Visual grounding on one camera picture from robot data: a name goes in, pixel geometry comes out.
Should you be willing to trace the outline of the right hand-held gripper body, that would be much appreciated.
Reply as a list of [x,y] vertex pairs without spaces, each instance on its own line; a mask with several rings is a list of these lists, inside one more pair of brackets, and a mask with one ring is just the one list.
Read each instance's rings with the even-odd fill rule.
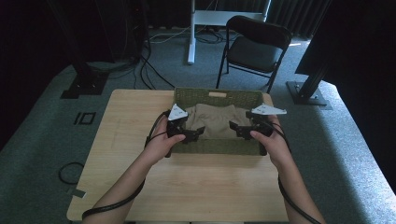
[[252,125],[248,128],[250,131],[259,132],[265,136],[270,136],[273,132],[273,125],[268,117],[271,115],[286,115],[286,109],[276,108],[267,104],[261,104],[250,111],[246,112],[246,117],[250,119]]

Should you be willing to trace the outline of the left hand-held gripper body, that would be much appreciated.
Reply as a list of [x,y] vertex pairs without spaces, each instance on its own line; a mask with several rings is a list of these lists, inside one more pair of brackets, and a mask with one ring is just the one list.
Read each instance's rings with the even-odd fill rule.
[[187,139],[193,138],[193,131],[185,130],[184,123],[187,121],[189,114],[177,104],[173,104],[167,113],[167,135],[169,137],[184,134]]

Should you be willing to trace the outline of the beige shorts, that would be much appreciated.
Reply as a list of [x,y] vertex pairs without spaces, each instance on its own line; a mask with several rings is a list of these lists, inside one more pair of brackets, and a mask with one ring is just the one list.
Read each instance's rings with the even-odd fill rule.
[[189,117],[185,122],[185,128],[187,130],[197,130],[205,127],[204,133],[201,135],[203,139],[236,138],[236,132],[230,128],[230,121],[240,126],[251,125],[250,120],[246,117],[247,110],[234,105],[197,104],[188,107],[186,111]]

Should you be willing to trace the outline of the green woven basket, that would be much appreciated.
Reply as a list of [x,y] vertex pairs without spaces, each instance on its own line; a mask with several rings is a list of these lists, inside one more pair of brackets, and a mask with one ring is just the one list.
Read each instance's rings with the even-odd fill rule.
[[[197,104],[245,108],[247,111],[263,103],[271,105],[270,95],[261,91],[225,91],[218,89],[177,88],[174,92],[174,104],[186,111]],[[174,153],[188,154],[229,154],[264,156],[266,150],[262,144],[242,137],[232,139],[203,139],[194,135],[194,142],[178,144],[173,147]]]

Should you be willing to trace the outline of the person's left hand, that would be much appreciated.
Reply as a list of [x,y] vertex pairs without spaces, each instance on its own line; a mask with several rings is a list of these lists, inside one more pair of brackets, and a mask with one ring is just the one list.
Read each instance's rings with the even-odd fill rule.
[[185,138],[184,134],[169,137],[167,135],[167,117],[162,116],[141,153],[143,161],[148,165],[154,165],[164,158],[176,143],[181,142]]

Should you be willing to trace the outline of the person's right hand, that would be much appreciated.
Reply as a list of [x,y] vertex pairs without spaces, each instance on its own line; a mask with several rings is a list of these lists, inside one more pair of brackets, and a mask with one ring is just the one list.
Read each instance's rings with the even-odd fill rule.
[[277,116],[270,115],[268,119],[275,128],[270,136],[265,136],[256,131],[251,131],[250,135],[264,145],[276,169],[279,172],[284,172],[294,164],[294,161]]

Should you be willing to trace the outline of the light wooden table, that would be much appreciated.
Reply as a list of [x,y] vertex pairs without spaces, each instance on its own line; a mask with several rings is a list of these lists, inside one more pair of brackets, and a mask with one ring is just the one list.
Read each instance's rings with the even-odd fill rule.
[[[77,221],[140,154],[155,119],[173,103],[172,91],[112,92],[78,181],[82,198],[67,211]],[[277,171],[261,156],[173,154],[149,172],[127,216],[130,221],[286,220]]]

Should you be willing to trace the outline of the black folding chair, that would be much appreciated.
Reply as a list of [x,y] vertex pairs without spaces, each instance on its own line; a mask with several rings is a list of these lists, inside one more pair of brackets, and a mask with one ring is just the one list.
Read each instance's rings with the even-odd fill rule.
[[273,87],[279,66],[291,43],[291,32],[280,25],[246,16],[233,16],[226,23],[226,44],[222,52],[216,88],[226,67],[267,77],[266,92]]

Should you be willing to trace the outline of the dark equipment cabinet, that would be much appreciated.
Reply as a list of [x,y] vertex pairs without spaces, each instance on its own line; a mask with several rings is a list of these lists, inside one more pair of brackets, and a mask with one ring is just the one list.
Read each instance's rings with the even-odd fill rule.
[[112,60],[137,63],[148,33],[146,0],[95,0]]

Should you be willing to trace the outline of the dark curtain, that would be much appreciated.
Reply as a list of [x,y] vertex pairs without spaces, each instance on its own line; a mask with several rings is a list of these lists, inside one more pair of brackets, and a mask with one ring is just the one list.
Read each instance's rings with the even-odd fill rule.
[[271,0],[267,21],[294,36],[312,38],[332,0]]

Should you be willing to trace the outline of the black stand with base plate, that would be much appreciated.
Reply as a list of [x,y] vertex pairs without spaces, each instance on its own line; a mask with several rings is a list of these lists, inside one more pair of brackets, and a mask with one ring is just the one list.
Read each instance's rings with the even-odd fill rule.
[[330,47],[326,47],[326,26],[328,25],[327,12],[331,7],[332,0],[327,0],[325,8],[318,19],[318,27],[313,35],[296,70],[296,75],[306,75],[304,82],[288,81],[286,83],[290,96],[296,105],[318,105],[329,107],[320,90],[320,81],[325,77],[328,69],[328,60],[331,53]]
[[77,99],[80,95],[101,95],[107,82],[108,73],[94,72],[86,63],[59,0],[46,0],[46,3],[58,24],[59,40],[67,59],[76,72],[72,84],[68,90],[62,93],[61,98]]

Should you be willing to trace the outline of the white desk frame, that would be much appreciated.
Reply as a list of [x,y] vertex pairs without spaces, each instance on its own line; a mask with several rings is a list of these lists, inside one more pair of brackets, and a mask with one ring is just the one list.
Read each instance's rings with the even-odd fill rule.
[[242,11],[217,11],[195,8],[196,0],[191,0],[191,25],[190,25],[190,44],[188,50],[187,64],[193,65],[195,63],[195,26],[224,26],[226,22],[233,16],[242,15],[251,19],[266,21],[272,0],[265,0],[263,10],[261,12],[242,12]]

